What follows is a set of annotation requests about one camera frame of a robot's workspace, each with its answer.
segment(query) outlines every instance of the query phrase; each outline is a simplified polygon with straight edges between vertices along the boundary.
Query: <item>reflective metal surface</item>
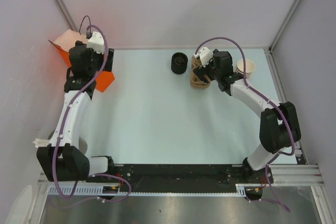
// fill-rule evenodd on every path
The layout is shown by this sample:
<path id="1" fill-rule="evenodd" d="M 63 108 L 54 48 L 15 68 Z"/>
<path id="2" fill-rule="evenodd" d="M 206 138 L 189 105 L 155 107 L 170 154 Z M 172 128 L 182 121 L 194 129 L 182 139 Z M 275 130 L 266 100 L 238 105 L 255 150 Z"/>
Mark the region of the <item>reflective metal surface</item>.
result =
<path id="1" fill-rule="evenodd" d="M 321 223 L 310 187 L 276 188 L 291 213 L 268 202 L 248 203 L 244 198 L 133 196 L 118 203 L 86 201 L 67 210 L 66 206 L 83 199 L 63 201 L 48 196 L 41 223 L 118 223 L 118 224 L 198 224 L 198 223 Z M 264 198 L 272 198 L 269 189 Z"/>

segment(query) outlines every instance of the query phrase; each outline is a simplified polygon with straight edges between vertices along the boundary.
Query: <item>orange box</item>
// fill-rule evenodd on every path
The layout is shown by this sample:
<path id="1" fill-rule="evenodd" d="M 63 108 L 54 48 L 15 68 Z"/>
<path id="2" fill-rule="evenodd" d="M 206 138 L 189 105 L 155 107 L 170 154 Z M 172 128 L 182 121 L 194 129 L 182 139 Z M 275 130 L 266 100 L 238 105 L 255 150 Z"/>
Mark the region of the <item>orange box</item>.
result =
<path id="1" fill-rule="evenodd" d="M 61 36 L 59 36 L 52 44 L 57 48 L 59 54 L 62 56 L 65 63 L 68 67 L 71 67 L 71 63 L 69 60 L 69 50 L 70 48 L 75 46 L 75 42 L 77 40 L 82 41 L 83 43 L 87 43 L 88 40 L 84 35 L 79 34 L 76 31 L 67 30 Z M 114 81 L 113 72 L 103 71 L 100 76 L 96 79 L 97 85 L 96 89 L 100 92 L 104 92 L 107 87 Z"/>

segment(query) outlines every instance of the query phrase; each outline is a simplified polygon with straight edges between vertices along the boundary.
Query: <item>purple hose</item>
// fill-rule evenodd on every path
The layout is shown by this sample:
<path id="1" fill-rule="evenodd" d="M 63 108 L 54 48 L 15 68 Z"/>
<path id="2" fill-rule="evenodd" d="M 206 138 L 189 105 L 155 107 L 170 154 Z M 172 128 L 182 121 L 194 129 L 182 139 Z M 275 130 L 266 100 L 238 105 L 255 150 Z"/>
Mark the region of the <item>purple hose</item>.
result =
<path id="1" fill-rule="evenodd" d="M 64 127 L 65 127 L 65 123 L 66 123 L 66 120 L 67 120 L 67 117 L 68 117 L 68 114 L 69 114 L 69 111 L 71 109 L 71 105 L 75 102 L 76 98 L 82 93 L 85 91 L 85 89 L 87 87 L 89 87 L 96 79 L 97 77 L 102 73 L 105 65 L 106 65 L 106 62 L 107 62 L 107 56 L 108 56 L 108 45 L 107 45 L 107 41 L 106 41 L 106 37 L 104 35 L 104 33 L 102 32 L 102 30 L 95 26 L 95 25 L 89 25 L 87 27 L 87 29 L 89 29 L 90 27 L 93 27 L 95 28 L 98 32 L 100 32 L 103 40 L 104 40 L 104 61 L 103 61 L 103 64 L 101 65 L 101 68 L 99 69 L 99 71 L 97 72 L 97 74 L 83 87 L 81 88 L 81 90 L 78 91 L 77 94 L 75 94 L 75 96 L 71 99 L 69 105 L 67 106 L 66 110 L 65 110 L 65 113 L 64 113 L 64 116 L 63 116 L 63 119 L 62 119 L 62 123 L 61 123 L 61 127 L 59 129 L 59 135 L 57 137 L 57 142 L 56 142 L 56 145 L 55 145 L 55 149 L 54 149 L 54 153 L 53 153 L 53 159 L 52 159 L 52 171 L 53 171 L 53 180 L 54 180 L 54 183 L 55 183 L 55 187 L 56 187 L 56 190 L 58 192 L 58 194 L 63 198 L 63 199 L 70 199 L 74 193 L 75 193 L 75 190 L 76 190 L 76 187 L 77 187 L 77 181 L 75 182 L 74 184 L 74 187 L 71 191 L 71 194 L 69 196 L 66 196 L 63 194 L 63 192 L 61 191 L 60 187 L 59 187 L 59 183 L 58 183 L 58 180 L 57 180 L 57 173 L 56 173 L 56 159 L 57 159 L 57 151 L 58 151 L 58 147 L 59 147 L 59 144 L 60 144 L 60 141 L 61 141 L 61 136 L 63 135 L 63 130 L 64 130 Z M 107 177 L 113 177 L 113 178 L 117 178 L 117 179 L 120 179 L 120 180 L 124 180 L 124 179 L 121 179 L 119 177 L 116 177 L 116 176 L 113 176 L 113 175 L 108 175 L 108 174 L 100 174 L 100 176 L 107 176 Z"/>
<path id="2" fill-rule="evenodd" d="M 265 96 L 264 94 L 262 94 L 260 91 L 256 90 L 255 88 L 251 87 L 248 82 L 247 82 L 247 79 L 246 79 L 246 59 L 245 59 L 245 55 L 244 55 L 244 52 L 241 48 L 241 46 L 235 42 L 234 40 L 230 39 L 230 38 L 226 38 L 226 37 L 214 37 L 214 38 L 211 38 L 211 39 L 208 39 L 206 41 L 204 41 L 202 44 L 199 45 L 199 47 L 196 49 L 195 51 L 195 54 L 197 54 L 197 52 L 200 50 L 200 48 L 210 42 L 210 41 L 213 41 L 213 40 L 217 40 L 217 39 L 223 39 L 223 40 L 228 40 L 230 42 L 232 42 L 233 44 L 236 45 L 236 47 L 239 49 L 240 53 L 241 53 L 241 56 L 243 57 L 243 63 L 244 63 L 244 71 L 243 71 L 243 78 L 244 78 L 244 84 L 247 86 L 247 88 L 251 89 L 253 92 L 255 92 L 257 95 L 259 95 L 261 98 L 263 98 L 265 101 L 267 101 L 269 104 L 271 104 L 275 109 L 276 111 L 280 114 L 281 116 L 281 119 L 282 121 L 284 122 L 285 126 L 286 126 L 286 129 L 288 131 L 288 134 L 289 134 L 289 138 L 290 138 L 290 143 L 291 143 L 291 147 L 292 147 L 292 151 L 290 153 L 286 153 L 286 152 L 279 152 L 279 154 L 284 154 L 284 155 L 287 155 L 287 156 L 292 156 L 294 155 L 295 153 L 295 142 L 294 142 L 294 138 L 293 138 L 293 134 L 290 130 L 290 127 L 289 127 L 289 124 L 286 120 L 286 117 L 285 115 L 283 114 L 283 112 L 272 102 L 268 99 L 267 96 Z M 285 211 L 287 212 L 290 212 L 290 209 L 285 205 L 283 204 L 280 199 L 277 197 L 272 185 L 271 185 L 271 182 L 268 178 L 268 166 L 274 161 L 277 159 L 279 155 L 276 155 L 274 156 L 268 163 L 267 165 L 265 166 L 265 174 L 266 174 L 266 179 L 267 179 L 267 183 L 269 184 L 269 188 L 271 189 L 274 197 L 277 199 L 277 200 L 273 200 L 273 199 L 261 199 L 261 200 L 254 200 L 254 201 L 267 201 L 267 202 L 273 202 L 273 203 L 277 203 L 279 204 L 280 206 L 282 206 L 284 208 Z"/>
<path id="3" fill-rule="evenodd" d="M 81 204 L 81 203 L 83 203 L 83 202 L 85 202 L 85 201 L 93 200 L 93 199 L 100 199 L 100 200 L 102 200 L 103 202 L 105 202 L 105 201 L 108 201 L 108 202 L 120 202 L 120 201 L 126 199 L 126 198 L 131 194 L 131 192 L 132 192 L 132 188 L 131 188 L 130 183 L 129 183 L 126 179 L 124 179 L 124 178 L 120 178 L 120 177 L 117 177 L 117 176 L 114 176 L 114 175 L 110 175 L 110 174 L 100 174 L 100 173 L 95 174 L 95 176 L 104 176 L 104 177 L 116 178 L 116 179 L 118 179 L 118 180 L 124 181 L 124 182 L 128 185 L 128 189 L 129 189 L 129 190 L 128 190 L 127 194 L 126 194 L 125 196 L 123 196 L 122 198 L 120 198 L 120 199 L 104 199 L 104 198 L 101 198 L 101 197 L 99 197 L 99 196 L 94 196 L 94 197 L 88 197 L 88 198 L 85 198 L 85 199 L 83 199 L 83 200 L 80 200 L 80 201 L 78 201 L 78 202 L 76 202 L 76 203 L 74 203 L 74 204 L 71 204 L 71 205 L 69 205 L 69 206 L 65 206 L 65 207 L 57 207 L 57 206 L 55 206 L 55 205 L 54 205 L 53 203 L 51 203 L 51 202 L 50 202 L 50 204 L 51 204 L 53 207 L 57 208 L 57 209 L 68 209 L 68 208 L 74 207 L 74 206 L 76 206 L 76 205 L 79 205 L 79 204 Z"/>

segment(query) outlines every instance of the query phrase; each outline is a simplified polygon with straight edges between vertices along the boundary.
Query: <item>purple cable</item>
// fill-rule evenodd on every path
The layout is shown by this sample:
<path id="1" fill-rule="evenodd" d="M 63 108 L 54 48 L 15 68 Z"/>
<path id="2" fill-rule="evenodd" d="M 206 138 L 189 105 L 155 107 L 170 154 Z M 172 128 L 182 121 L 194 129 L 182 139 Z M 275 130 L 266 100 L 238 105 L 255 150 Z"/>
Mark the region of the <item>purple cable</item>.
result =
<path id="1" fill-rule="evenodd" d="M 64 130 L 64 127 L 65 127 L 65 122 L 67 120 L 67 117 L 68 117 L 68 114 L 69 114 L 69 111 L 71 109 L 71 105 L 75 102 L 76 98 L 82 93 L 85 91 L 85 89 L 87 87 L 89 87 L 96 79 L 97 77 L 102 73 L 105 65 L 106 65 L 106 62 L 107 62 L 107 56 L 108 56 L 108 45 L 107 45 L 107 41 L 106 41 L 106 37 L 104 35 L 104 33 L 102 32 L 102 30 L 95 26 L 95 25 L 89 25 L 87 27 L 87 29 L 89 29 L 90 27 L 93 27 L 95 28 L 98 32 L 100 32 L 103 40 L 104 40 L 104 61 L 103 61 L 103 64 L 101 65 L 101 68 L 99 69 L 99 71 L 97 72 L 97 74 L 83 87 L 81 88 L 81 90 L 78 91 L 77 94 L 75 94 L 75 96 L 71 99 L 71 101 L 69 102 L 66 110 L 65 110 L 65 113 L 64 113 L 64 116 L 63 116 L 63 119 L 62 119 L 62 123 L 61 123 L 61 127 L 59 129 L 59 135 L 57 137 L 57 142 L 56 142 L 56 145 L 55 145 L 55 149 L 54 149 L 54 153 L 53 153 L 53 159 L 52 159 L 52 171 L 53 171 L 53 180 L 54 180 L 54 183 L 55 183 L 55 187 L 56 187 L 56 190 L 58 192 L 58 194 L 63 198 L 63 199 L 69 199 L 71 198 L 74 193 L 75 193 L 75 190 L 76 190 L 76 187 L 77 187 L 77 181 L 75 182 L 74 184 L 74 187 L 71 191 L 71 194 L 69 196 L 66 196 L 62 193 L 60 187 L 59 187 L 59 183 L 58 183 L 58 180 L 57 180 L 57 173 L 56 173 L 56 159 L 57 159 L 57 151 L 58 151 L 58 147 L 59 147 L 59 144 L 60 144 L 60 141 L 61 141 L 61 136 L 63 135 L 63 130 Z"/>
<path id="2" fill-rule="evenodd" d="M 200 44 L 200 45 L 198 46 L 198 48 L 196 49 L 195 54 L 197 54 L 197 52 L 200 50 L 200 48 L 201 48 L 204 44 L 206 44 L 206 43 L 208 43 L 208 42 L 210 42 L 210 41 L 213 41 L 213 40 L 217 40 L 217 39 L 228 40 L 228 41 L 232 42 L 233 44 L 235 44 L 236 47 L 239 49 L 239 51 L 240 51 L 240 53 L 241 53 L 241 56 L 243 57 L 243 63 L 244 63 L 244 71 L 243 71 L 244 84 L 246 85 L 247 88 L 251 89 L 253 92 L 255 92 L 257 95 L 259 95 L 259 96 L 260 96 L 261 98 L 263 98 L 267 103 L 271 104 L 271 105 L 276 109 L 276 111 L 280 114 L 281 119 L 282 119 L 282 121 L 284 122 L 284 124 L 285 124 L 285 126 L 286 126 L 286 129 L 287 129 L 287 131 L 288 131 L 289 138 L 290 138 L 290 143 L 291 143 L 291 147 L 292 147 L 292 151 L 291 151 L 290 153 L 279 152 L 279 154 L 284 154 L 284 155 L 287 155 L 287 156 L 292 156 L 292 155 L 294 155 L 294 153 L 295 153 L 295 142 L 294 142 L 293 134 L 292 134 L 292 132 L 291 132 L 291 130 L 290 130 L 290 127 L 289 127 L 289 124 L 288 124 L 288 122 L 287 122 L 287 120 L 286 120 L 285 115 L 283 114 L 283 112 L 282 112 L 282 111 L 281 111 L 281 110 L 280 110 L 280 109 L 279 109 L 279 108 L 278 108 L 272 101 L 270 101 L 270 100 L 268 99 L 267 96 L 265 96 L 263 93 L 261 93 L 260 91 L 256 90 L 255 88 L 251 87 L 251 86 L 248 84 L 248 82 L 247 82 L 247 79 L 246 79 L 246 59 L 245 59 L 245 54 L 244 54 L 243 49 L 241 48 L 241 46 L 240 46 L 237 42 L 235 42 L 234 40 L 232 40 L 232 39 L 230 39 L 230 38 L 226 38 L 226 37 L 214 37 L 214 38 L 208 39 L 208 40 L 204 41 L 202 44 Z M 277 200 L 274 200 L 274 199 L 249 200 L 247 196 L 246 196 L 246 199 L 249 200 L 249 202 L 250 202 L 250 201 L 267 201 L 267 202 L 277 203 L 277 204 L 279 204 L 280 206 L 282 206 L 282 207 L 284 208 L 285 211 L 290 212 L 290 209 L 289 209 L 285 204 L 283 204 L 283 203 L 281 202 L 281 200 L 277 197 L 277 195 L 276 195 L 276 193 L 275 193 L 275 191 L 274 191 L 274 189 L 273 189 L 273 187 L 272 187 L 272 185 L 271 185 L 271 182 L 270 182 L 270 180 L 269 180 L 269 178 L 268 178 L 268 176 L 267 176 L 267 175 L 268 175 L 268 166 L 269 166 L 274 160 L 276 160 L 278 156 L 279 156 L 279 155 L 274 156 L 274 157 L 267 163 L 267 165 L 265 166 L 265 174 L 266 174 L 267 183 L 268 183 L 269 188 L 271 189 L 271 191 L 272 191 L 274 197 L 275 197 Z"/>
<path id="3" fill-rule="evenodd" d="M 83 200 L 80 200 L 80 201 L 78 201 L 78 202 L 76 202 L 76 203 L 74 203 L 74 204 L 71 204 L 71 205 L 69 205 L 69 206 L 65 206 L 65 207 L 57 207 L 57 206 L 55 206 L 52 202 L 49 202 L 49 203 L 50 203 L 53 207 L 55 207 L 55 208 L 57 208 L 57 209 L 68 209 L 68 208 L 74 207 L 74 206 L 76 206 L 76 205 L 79 205 L 79 204 L 81 204 L 81 203 L 83 203 L 83 202 L 85 202 L 85 201 L 93 200 L 93 199 L 100 199 L 100 200 L 102 200 L 103 202 L 105 202 L 105 201 L 108 201 L 108 202 L 120 202 L 120 201 L 126 199 L 126 198 L 131 194 L 131 192 L 132 192 L 131 184 L 130 184 L 126 179 L 124 179 L 124 178 L 120 178 L 120 177 L 117 177 L 117 176 L 114 176 L 114 175 L 110 175 L 110 174 L 101 174 L 101 173 L 95 174 L 95 176 L 105 176 L 105 177 L 116 178 L 116 179 L 118 179 L 118 180 L 124 181 L 124 182 L 128 185 L 129 190 L 128 190 L 127 194 L 126 194 L 125 196 L 123 196 L 122 198 L 120 198 L 120 199 L 104 199 L 104 198 L 101 198 L 101 197 L 99 197 L 99 196 L 94 196 L 94 197 L 88 197 L 88 198 L 85 198 L 85 199 L 83 199 Z"/>

